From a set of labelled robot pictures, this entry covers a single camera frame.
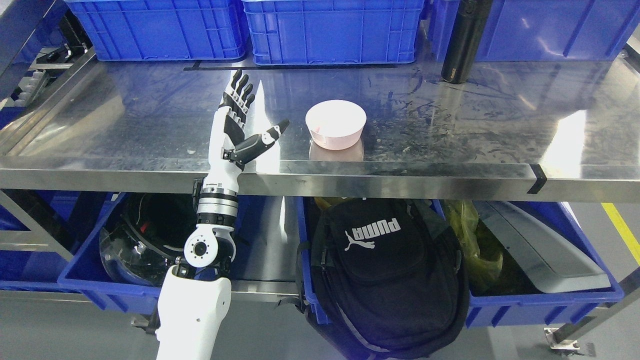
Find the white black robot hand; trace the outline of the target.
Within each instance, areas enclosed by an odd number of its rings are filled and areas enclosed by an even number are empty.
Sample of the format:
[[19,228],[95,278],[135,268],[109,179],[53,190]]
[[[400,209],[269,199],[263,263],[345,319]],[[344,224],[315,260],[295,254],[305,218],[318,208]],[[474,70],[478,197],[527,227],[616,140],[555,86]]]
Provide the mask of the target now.
[[246,165],[270,150],[290,125],[289,120],[282,120],[263,132],[246,136],[247,118],[255,100],[253,88],[249,75],[238,69],[222,91],[211,126],[204,188],[237,193],[238,177]]

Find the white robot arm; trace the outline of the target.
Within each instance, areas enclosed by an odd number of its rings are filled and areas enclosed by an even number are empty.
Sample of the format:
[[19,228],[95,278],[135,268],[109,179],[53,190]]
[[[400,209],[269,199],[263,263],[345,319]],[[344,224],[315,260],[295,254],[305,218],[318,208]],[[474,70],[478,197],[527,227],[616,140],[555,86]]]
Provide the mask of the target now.
[[228,276],[215,280],[189,275],[190,268],[223,268],[234,260],[234,223],[239,185],[228,175],[208,175],[202,182],[196,225],[183,248],[186,265],[175,264],[165,276],[158,298],[158,360],[209,360],[232,295]]

